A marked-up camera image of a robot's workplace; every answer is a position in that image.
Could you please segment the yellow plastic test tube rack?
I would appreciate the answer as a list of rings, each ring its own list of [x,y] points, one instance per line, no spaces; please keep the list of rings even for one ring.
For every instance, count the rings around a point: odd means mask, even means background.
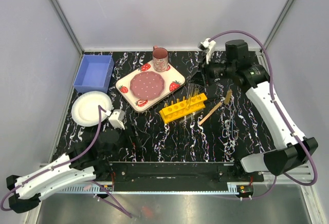
[[[159,113],[163,122],[168,124],[205,108],[204,102],[207,100],[208,98],[206,95],[201,93],[189,99],[174,103],[168,107],[164,107]]]

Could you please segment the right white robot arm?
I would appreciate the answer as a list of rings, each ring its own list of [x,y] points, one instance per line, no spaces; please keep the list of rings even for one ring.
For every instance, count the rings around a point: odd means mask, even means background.
[[[226,57],[213,62],[215,41],[205,39],[199,44],[202,59],[198,61],[204,84],[216,79],[231,79],[256,107],[265,122],[274,143],[274,149],[243,157],[233,168],[234,177],[245,181],[253,172],[265,171],[282,175],[309,161],[318,148],[314,137],[306,137],[296,126],[279,100],[270,75],[251,57],[244,40],[230,40],[225,44]]]

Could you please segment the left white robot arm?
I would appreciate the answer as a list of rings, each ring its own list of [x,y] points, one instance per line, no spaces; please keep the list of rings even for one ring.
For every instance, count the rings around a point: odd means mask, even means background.
[[[85,181],[105,181],[114,175],[109,165],[104,161],[119,160],[120,149],[129,143],[137,142],[133,129],[111,129],[97,131],[94,138],[73,145],[67,152],[26,176],[11,175],[6,179],[9,206],[3,211],[16,213],[28,212],[54,193],[68,186]]]

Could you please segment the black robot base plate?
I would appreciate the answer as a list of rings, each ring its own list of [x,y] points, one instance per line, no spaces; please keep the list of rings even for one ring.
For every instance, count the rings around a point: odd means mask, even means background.
[[[138,185],[207,185],[262,183],[260,172],[244,173],[240,166],[223,162],[111,162],[98,182]]]

